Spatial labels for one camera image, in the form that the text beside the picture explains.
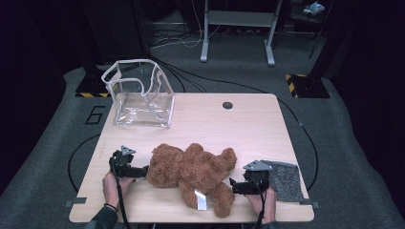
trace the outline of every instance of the teddy bear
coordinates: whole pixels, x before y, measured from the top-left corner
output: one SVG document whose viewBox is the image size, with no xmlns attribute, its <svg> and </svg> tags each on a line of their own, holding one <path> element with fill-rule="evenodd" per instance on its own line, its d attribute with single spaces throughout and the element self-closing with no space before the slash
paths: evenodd
<svg viewBox="0 0 405 229">
<path fill-rule="evenodd" d="M 147 181 L 155 187 L 179 185 L 181 197 L 188 207 L 198 209 L 195 190 L 212 198 L 214 213 L 219 218 L 229 216 L 235 195 L 223 183 L 229 171 L 235 168 L 236 155 L 232 148 L 215 156 L 192 143 L 185 152 L 162 143 L 152 152 Z"/>
</svg>

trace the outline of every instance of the hand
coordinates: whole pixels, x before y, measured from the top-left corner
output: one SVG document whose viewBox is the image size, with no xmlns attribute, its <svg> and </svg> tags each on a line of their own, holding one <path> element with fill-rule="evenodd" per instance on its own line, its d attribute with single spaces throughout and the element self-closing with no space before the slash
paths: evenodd
<svg viewBox="0 0 405 229">
<path fill-rule="evenodd" d="M 259 215 L 262 211 L 262 199 L 260 195 L 246 195 L 246 197 L 250 201 L 255 213 Z M 263 192 L 263 197 L 266 199 L 266 203 L 265 215 L 262 218 L 262 224 L 265 224 L 276 220 L 276 192 L 269 187 L 265 192 Z"/>
<path fill-rule="evenodd" d="M 119 179 L 119 185 L 121 186 L 122 197 L 128 193 L 129 186 L 135 181 L 133 177 L 124 177 Z M 114 174 L 108 172 L 102 180 L 102 192 L 104 193 L 105 202 L 113 205 L 118 209 L 119 197 L 117 190 L 117 182 Z"/>
</svg>

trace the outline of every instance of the gray fabric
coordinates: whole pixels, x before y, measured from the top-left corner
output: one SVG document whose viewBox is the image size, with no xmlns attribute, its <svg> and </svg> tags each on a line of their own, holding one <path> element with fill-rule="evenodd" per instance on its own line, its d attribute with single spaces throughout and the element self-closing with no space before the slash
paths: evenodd
<svg viewBox="0 0 405 229">
<path fill-rule="evenodd" d="M 272 167 L 269 180 L 271 187 L 277 193 L 277 200 L 284 202 L 304 200 L 298 166 L 279 161 L 262 160 L 262 162 Z"/>
</svg>

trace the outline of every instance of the clear plastic bag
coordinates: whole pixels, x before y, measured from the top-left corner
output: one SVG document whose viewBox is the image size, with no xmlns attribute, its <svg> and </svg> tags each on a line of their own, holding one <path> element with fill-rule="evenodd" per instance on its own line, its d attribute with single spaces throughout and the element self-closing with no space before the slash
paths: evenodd
<svg viewBox="0 0 405 229">
<path fill-rule="evenodd" d="M 116 107 L 114 124 L 170 128 L 175 94 L 156 62 L 119 60 L 101 79 Z"/>
</svg>

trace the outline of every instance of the gray carpet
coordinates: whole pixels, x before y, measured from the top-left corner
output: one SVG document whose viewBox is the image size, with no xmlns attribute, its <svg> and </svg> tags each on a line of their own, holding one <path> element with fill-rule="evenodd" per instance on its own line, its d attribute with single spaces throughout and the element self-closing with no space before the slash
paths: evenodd
<svg viewBox="0 0 405 229">
<path fill-rule="evenodd" d="M 200 62 L 201 43 L 195 48 L 180 44 L 151 52 L 158 59 L 191 73 L 276 94 L 294 111 L 319 155 L 319 175 L 309 196 L 312 201 L 319 202 L 321 208 L 314 209 L 313 221 L 281 223 L 281 228 L 405 228 L 404 219 L 395 208 L 384 181 L 369 165 L 354 138 L 345 104 L 330 81 L 323 79 L 330 99 L 292 98 L 289 93 L 285 74 L 309 73 L 322 44 L 314 57 L 308 59 L 313 41 L 302 35 L 283 34 L 274 51 L 276 66 L 271 68 L 266 63 L 264 39 L 250 35 L 212 41 L 206 63 Z M 182 93 L 179 81 L 165 72 L 175 92 Z M 83 227 L 83 224 L 69 221 L 71 208 L 64 207 L 66 200 L 75 197 L 67 172 L 68 162 L 81 143 L 101 132 L 112 105 L 111 98 L 75 97 L 75 89 L 84 75 L 82 69 L 65 75 L 67 90 L 53 120 L 0 197 L 0 228 Z M 186 73 L 183 76 L 198 82 L 209 93 L 259 93 Z M 187 93 L 199 92 L 187 82 L 184 87 Z M 95 112 L 102 117 L 98 124 L 86 124 L 95 106 L 98 106 Z M 288 108 L 280 106 L 304 180 L 310 184 L 316 166 L 314 151 Z M 77 187 L 97 140 L 95 137 L 85 142 L 72 160 L 72 177 Z"/>
</svg>

